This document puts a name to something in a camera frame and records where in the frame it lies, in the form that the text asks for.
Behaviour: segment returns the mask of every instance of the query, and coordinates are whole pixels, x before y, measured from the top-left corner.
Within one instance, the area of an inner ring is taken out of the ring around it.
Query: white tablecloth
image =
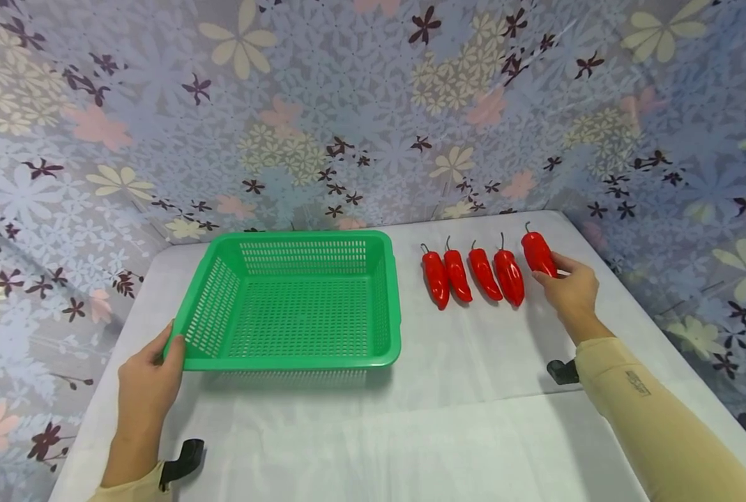
[[[568,219],[540,211],[381,228],[393,239],[403,318],[403,349],[390,370],[322,389],[185,374],[162,456],[177,456],[188,438],[204,439],[207,452],[202,469],[178,484],[179,500],[646,500],[581,388],[557,386],[546,373],[549,360],[571,359],[574,347],[528,276],[526,221],[552,249],[593,266],[602,321],[746,465],[746,432]],[[439,312],[420,243],[441,250],[450,234],[463,254],[473,239],[490,253],[500,231],[526,276],[524,305],[494,305],[474,291],[468,307],[452,301]],[[117,369],[176,314],[206,247],[177,246],[153,261],[52,502],[93,493],[116,427]]]

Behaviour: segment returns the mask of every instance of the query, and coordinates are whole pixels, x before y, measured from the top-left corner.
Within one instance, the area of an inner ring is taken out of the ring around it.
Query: floral backdrop
[[[746,0],[0,0],[0,501],[161,249],[542,208],[746,429]]]

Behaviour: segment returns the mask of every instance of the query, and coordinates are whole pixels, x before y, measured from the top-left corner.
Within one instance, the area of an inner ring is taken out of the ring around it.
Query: green plastic basket
[[[211,242],[173,333],[184,370],[347,370],[392,364],[400,324],[387,234],[264,232]]]

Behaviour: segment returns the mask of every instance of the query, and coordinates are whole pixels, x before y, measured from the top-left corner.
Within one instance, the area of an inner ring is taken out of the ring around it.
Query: person's right hand
[[[167,358],[161,355],[172,333],[172,321],[144,349],[119,367],[118,432],[160,428],[181,387],[186,342],[172,339]]]
[[[588,265],[559,253],[552,253],[551,257],[557,269],[568,275],[554,279],[536,271],[532,276],[543,286],[546,299],[557,311],[557,317],[563,322],[574,343],[579,343],[595,336],[596,333],[591,335],[591,331],[602,331],[601,323],[596,319],[599,280],[596,280],[593,269]]]

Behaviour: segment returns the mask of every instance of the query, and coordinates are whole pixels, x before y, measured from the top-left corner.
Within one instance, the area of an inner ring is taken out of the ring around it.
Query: person's left hand
[[[145,434],[161,428],[181,387],[186,342],[172,340],[166,360],[164,345],[172,333],[172,321],[158,336],[119,367],[118,432]]]

